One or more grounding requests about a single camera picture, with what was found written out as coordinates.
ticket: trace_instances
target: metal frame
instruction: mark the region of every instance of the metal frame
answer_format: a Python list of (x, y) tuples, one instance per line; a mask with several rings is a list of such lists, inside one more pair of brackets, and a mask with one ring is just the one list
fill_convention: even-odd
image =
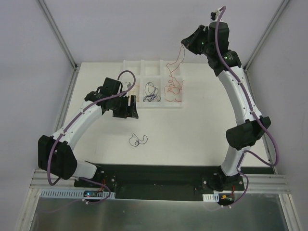
[[(290, 194), (289, 185), (284, 175), (276, 174), (247, 174), (249, 177), (249, 188), (247, 193), (266, 193), (266, 194)], [(56, 180), (58, 177), (51, 176), (51, 180)], [(30, 188), (32, 189), (75, 189), (75, 190), (93, 190), (93, 188), (75, 188), (75, 179), (59, 180), (59, 182), (50, 186), (47, 179), (47, 172), (38, 169), (34, 172)]]
[[(260, 51), (261, 47), (263, 46), (266, 38), (271, 33), (273, 27), (279, 20), (281, 14), (284, 12), (286, 7), (288, 6), (291, 0), (283, 0), (277, 11), (275, 12), (274, 16), (272, 17), (270, 23), (268, 24), (267, 28), (265, 29), (264, 33), (262, 34), (260, 40), (258, 41), (254, 51), (252, 52), (251, 56), (247, 64), (244, 66), (245, 70), (247, 70), (251, 63), (254, 61), (255, 57), (257, 56), (258, 52)], [(65, 96), (64, 103), (62, 105), (61, 113), (57, 119), (55, 130), (59, 129), (64, 121), (67, 114), (67, 110), (69, 107), (69, 103), (73, 94), (73, 90), (75, 87), (75, 83), (77, 80), (77, 76), (79, 73), (80, 65), (77, 65), (57, 24), (55, 23), (50, 10), (45, 2), (45, 0), (37, 0), (40, 8), (43, 11), (43, 14), (49, 23), (57, 41), (59, 42), (60, 47), (63, 49), (65, 55), (67, 56), (71, 66), (74, 69), (73, 75), (70, 80), (70, 84)], [(249, 84), (248, 77), (246, 76), (246, 80), (248, 83), (249, 90), (251, 91), (251, 87)], [(266, 139), (264, 139), (264, 144), (267, 148), (268, 158), (271, 159), (268, 143)], [(288, 225), (289, 230), (291, 231), (299, 231), (302, 230), (298, 215), (296, 213), (292, 195), (289, 189), (289, 186), (286, 181), (286, 177), (284, 175), (261, 175), (261, 174), (247, 174), (250, 179), (249, 189), (247, 193), (269, 193), (269, 194), (279, 194), (280, 201), (282, 204), (282, 209), (285, 215), (285, 219)], [(16, 230), (20, 231), (28, 231), (31, 227), (32, 221), (35, 219), (34, 213), (36, 210), (36, 206), (41, 195), (41, 192), (44, 192), (44, 189), (48, 189), (48, 191), (77, 191), (77, 190), (86, 190), (86, 189), (93, 189), (93, 188), (75, 188), (74, 187), (74, 179), (69, 180), (60, 180), (57, 185), (51, 187), (47, 181), (47, 173), (43, 170), (36, 170), (26, 197), (26, 201), (24, 203), (21, 217), (17, 224)]]
[(280, 5), (279, 5), (278, 9), (276, 10), (274, 16), (271, 18), (269, 24), (267, 25), (265, 31), (263, 32), (261, 38), (259, 39), (256, 47), (252, 51), (252, 53), (251, 53), (251, 55), (248, 59), (247, 64), (244, 65), (245, 70), (248, 70), (248, 68), (251, 66), (255, 57), (257, 56), (257, 54), (259, 53), (259, 51), (263, 47), (263, 45), (264, 45), (266, 39), (268, 38), (269, 34), (272, 32), (274, 26), (276, 25), (277, 21), (279, 20), (282, 13), (287, 8), (287, 6), (289, 5), (290, 2), (291, 2), (291, 0), (282, 0), (282, 2), (280, 3)]
[(74, 91), (75, 84), (76, 84), (76, 81), (77, 81), (77, 77), (78, 77), (78, 74), (79, 74), (80, 66), (81, 66), (80, 64), (78, 64), (76, 66), (76, 69), (73, 71), (73, 75), (71, 76), (71, 79), (70, 79), (70, 82), (69, 82), (69, 85), (68, 85), (68, 89), (67, 89), (67, 92), (65, 94), (64, 102), (62, 104), (61, 111), (60, 111), (60, 114), (59, 114), (57, 122), (56, 122), (56, 126), (55, 126), (55, 129), (54, 129), (55, 131), (59, 130), (65, 122), (67, 110), (68, 110), (69, 104), (70, 104), (71, 99), (72, 99), (72, 95), (73, 95), (73, 91)]
[(43, 14), (46, 18), (46, 21), (48, 22), (49, 26), (51, 27), (51, 30), (53, 31), (53, 34), (55, 35), (59, 46), (62, 48), (64, 54), (66, 55), (67, 59), (69, 60), (71, 66), (75, 69), (77, 67), (77, 63), (75, 62), (71, 51), (69, 50), (55, 20), (53, 19), (53, 16), (45, 2), (45, 0), (37, 0), (39, 7), (42, 9)]

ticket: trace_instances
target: white cable tie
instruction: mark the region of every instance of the white cable tie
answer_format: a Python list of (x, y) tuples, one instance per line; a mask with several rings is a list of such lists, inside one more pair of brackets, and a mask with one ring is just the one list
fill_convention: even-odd
[(79, 109), (79, 111), (80, 111), (83, 115), (85, 114), (84, 108), (81, 107), (81, 108)]

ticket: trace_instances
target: purple cable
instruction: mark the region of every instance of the purple cable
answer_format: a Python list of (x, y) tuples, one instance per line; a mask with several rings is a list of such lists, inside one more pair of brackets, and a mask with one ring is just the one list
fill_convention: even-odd
[[(95, 104), (97, 104), (97, 103), (100, 103), (100, 102), (105, 101), (105, 100), (110, 100), (110, 99), (113, 99), (113, 98), (116, 98), (116, 97), (120, 97), (120, 96), (122, 96), (122, 95), (125, 95), (125, 94), (126, 94), (127, 92), (129, 92), (130, 90), (132, 90), (132, 88), (133, 88), (133, 87), (135, 86), (135, 84), (136, 84), (136, 77), (135, 77), (134, 73), (132, 73), (131, 71), (128, 71), (128, 70), (122, 71), (122, 72), (119, 74), (119, 76), (118, 76), (117, 79), (119, 80), (120, 77), (121, 77), (121, 75), (123, 75), (123, 74), (126, 73), (126, 72), (130, 73), (130, 74), (133, 76), (133, 78), (134, 78), (134, 82), (133, 82), (133, 84), (130, 86), (130, 88), (128, 88), (126, 91), (121, 92), (121, 93), (119, 93), (119, 94), (112, 95), (112, 96), (108, 96), (108, 97), (106, 97), (106, 98), (102, 98), (102, 99), (100, 99), (100, 100), (97, 100), (97, 101), (95, 101), (95, 102), (89, 104), (88, 106), (86, 106), (86, 107), (83, 109), (83, 112), (87, 111), (90, 107), (92, 107), (93, 105), (95, 105)], [(67, 130), (72, 126), (72, 124), (74, 124), (74, 123), (76, 122), (76, 120), (78, 120), (78, 118), (79, 118), (81, 115), (82, 115), (82, 112), (80, 112), (79, 114), (77, 114), (77, 116), (75, 116), (75, 118), (73, 118), (72, 121), (71, 121), (71, 122), (66, 126), (66, 128), (63, 130), (63, 133), (67, 132)], [(49, 183), (51, 186), (55, 185), (55, 184), (60, 180), (60, 177), (59, 177), (55, 182), (52, 182), (52, 181), (51, 181), (50, 169), (51, 169), (51, 160), (52, 160), (52, 156), (53, 156), (54, 150), (55, 150), (55, 148), (56, 148), (58, 142), (59, 142), (60, 139), (62, 138), (62, 136), (63, 136), (63, 134), (60, 134), (60, 135), (59, 135), (59, 137), (58, 137), (58, 138), (56, 139), (56, 141), (54, 142), (54, 144), (53, 144), (53, 146), (52, 146), (52, 148), (51, 148), (51, 150), (50, 150), (50, 153), (49, 153), (49, 158), (48, 158), (48, 163), (47, 163), (47, 180), (48, 180), (48, 183)]]
[(248, 105), (249, 105), (250, 111), (252, 112), (253, 117), (256, 119), (256, 121), (258, 122), (258, 124), (260, 125), (260, 127), (264, 130), (264, 132), (268, 135), (268, 137), (269, 137), (270, 140), (272, 141), (272, 143), (273, 143), (273, 145), (274, 145), (274, 149), (275, 149), (276, 160), (275, 160), (275, 163), (269, 164), (269, 163), (266, 163), (266, 161), (262, 160), (261, 157), (259, 157), (257, 154), (255, 154), (255, 153), (252, 152), (252, 151), (246, 150), (246, 151), (244, 151), (244, 153), (251, 153), (253, 156), (255, 156), (256, 158), (258, 158), (260, 161), (262, 161), (262, 162), (265, 163), (266, 165), (271, 166), (271, 167), (274, 167), (274, 166), (276, 166), (276, 165), (278, 164), (278, 162), (279, 162), (279, 150), (278, 150), (278, 145), (277, 145), (277, 143), (276, 143), (274, 137), (273, 137), (273, 136), (270, 134), (270, 132), (263, 126), (263, 124), (261, 123), (261, 121), (260, 121), (260, 119), (257, 117), (257, 115), (255, 114), (255, 112), (253, 112), (253, 111), (254, 111), (254, 108), (253, 108), (253, 106), (252, 106), (252, 104), (251, 104), (250, 98), (249, 98), (249, 96), (248, 96), (248, 93), (247, 93), (247, 90), (246, 90), (244, 84), (241, 82), (240, 78), (235, 74), (235, 72), (232, 71), (232, 69), (231, 69), (231, 68), (228, 66), (228, 64), (224, 61), (224, 59), (223, 59), (223, 57), (222, 57), (222, 55), (221, 55), (221, 53), (220, 53), (220, 49), (219, 49), (219, 45), (218, 45), (218, 28), (219, 28), (220, 20), (221, 20), (223, 14), (224, 14), (225, 11), (226, 11), (226, 8), (227, 8), (226, 6), (223, 6), (223, 7), (220, 9), (221, 13), (220, 13), (220, 15), (219, 15), (219, 17), (218, 17), (218, 19), (217, 19), (217, 25), (216, 25), (216, 27), (215, 27), (215, 46), (216, 46), (216, 50), (217, 50), (219, 59), (220, 59), (220, 61), (222, 62), (222, 64), (231, 72), (231, 74), (234, 76), (234, 78), (237, 80), (237, 82), (240, 83), (240, 86), (241, 86), (241, 88), (242, 88), (242, 90), (243, 90), (243, 92), (244, 92), (244, 95), (245, 95), (246, 99), (247, 99), (247, 102), (248, 102)]

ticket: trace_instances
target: purple cable sleeve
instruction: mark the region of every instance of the purple cable sleeve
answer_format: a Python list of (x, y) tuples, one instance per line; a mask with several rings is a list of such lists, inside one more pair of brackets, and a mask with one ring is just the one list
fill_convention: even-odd
[[(134, 82), (133, 82), (133, 84), (130, 86), (130, 88), (128, 88), (126, 91), (121, 92), (121, 93), (119, 93), (119, 94), (112, 95), (112, 96), (109, 96), (109, 97), (106, 97), (106, 98), (102, 98), (102, 99), (100, 99), (100, 100), (97, 100), (97, 101), (95, 101), (95, 102), (89, 104), (88, 106), (86, 106), (86, 107), (83, 109), (83, 111), (84, 111), (84, 112), (87, 111), (90, 107), (92, 107), (93, 105), (95, 105), (95, 104), (97, 104), (97, 103), (99, 103), (99, 102), (102, 102), (102, 101), (105, 101), (105, 100), (110, 100), (110, 99), (113, 99), (113, 98), (116, 98), (116, 97), (120, 97), (120, 96), (126, 94), (127, 92), (129, 92), (130, 90), (132, 90), (132, 88), (133, 88), (133, 87), (135, 86), (135, 84), (136, 84), (136, 77), (135, 77), (134, 73), (132, 73), (131, 71), (128, 71), (128, 70), (122, 71), (122, 72), (119, 74), (119, 76), (118, 76), (117, 79), (119, 80), (120, 77), (121, 77), (121, 75), (123, 75), (123, 74), (126, 73), (126, 72), (130, 73), (130, 74), (133, 76), (133, 79), (134, 79)], [(78, 120), (78, 118), (79, 118), (81, 115), (82, 115), (81, 112), (80, 112), (79, 114), (77, 114), (77, 116), (75, 116), (75, 117), (72, 119), (72, 121), (65, 127), (65, 129), (63, 130), (63, 132), (64, 132), (64, 133), (67, 132), (67, 130), (72, 126), (72, 124), (74, 124), (74, 123), (76, 122), (76, 120)], [(51, 160), (52, 160), (52, 156), (53, 156), (54, 150), (55, 150), (55, 148), (56, 148), (58, 142), (59, 142), (60, 139), (62, 138), (62, 136), (63, 136), (63, 134), (60, 134), (60, 135), (59, 135), (59, 137), (58, 137), (58, 138), (56, 139), (56, 141), (54, 142), (54, 144), (53, 144), (53, 146), (52, 146), (52, 148), (51, 148), (51, 150), (50, 150), (50, 153), (49, 153), (49, 158), (48, 158), (48, 163), (47, 163), (47, 180), (48, 180), (48, 183), (49, 183), (51, 186), (55, 185), (55, 184), (60, 180), (60, 177), (59, 177), (55, 182), (52, 182), (52, 181), (51, 181), (50, 168), (51, 168)]]
[[(217, 53), (218, 53), (218, 56), (219, 56), (219, 59), (220, 61), (222, 62), (222, 64), (227, 68), (228, 71), (230, 71), (230, 73), (234, 76), (234, 78), (236, 79), (237, 82), (240, 83), (240, 86), (244, 92), (244, 95), (247, 99), (247, 102), (248, 102), (248, 105), (249, 105), (249, 108), (250, 108), (250, 111), (252, 112), (252, 115), (253, 117), (256, 119), (256, 121), (258, 122), (258, 124), (260, 125), (260, 127), (264, 130), (264, 132), (268, 135), (268, 137), (270, 138), (270, 140), (272, 141), (273, 145), (274, 145), (274, 149), (275, 149), (275, 154), (276, 154), (276, 160), (275, 160), (275, 163), (273, 164), (269, 164), (269, 166), (273, 167), (273, 166), (276, 166), (279, 162), (279, 149), (278, 149), (278, 145), (274, 139), (274, 137), (270, 134), (270, 132), (263, 126), (263, 124), (261, 123), (260, 119), (257, 117), (257, 115), (253, 112), (253, 106), (252, 106), (252, 103), (250, 101), (250, 98), (249, 98), (249, 95), (248, 95), (248, 92), (244, 86), (244, 84), (241, 82), (240, 78), (235, 74), (234, 71), (232, 71), (232, 69), (228, 66), (228, 64), (224, 61), (221, 53), (220, 53), (220, 49), (219, 49), (219, 45), (218, 45), (218, 28), (219, 28), (219, 23), (221, 21), (221, 18), (223, 16), (223, 14), (225, 13), (226, 11), (226, 6), (223, 6), (220, 11), (220, 15), (217, 19), (217, 25), (215, 27), (215, 46), (216, 46), (216, 50), (217, 50)], [(266, 161), (262, 160), (261, 157), (259, 157), (257, 154), (253, 153), (253, 155), (255, 157), (257, 157), (259, 160), (261, 160), (263, 163), (265, 163)]]

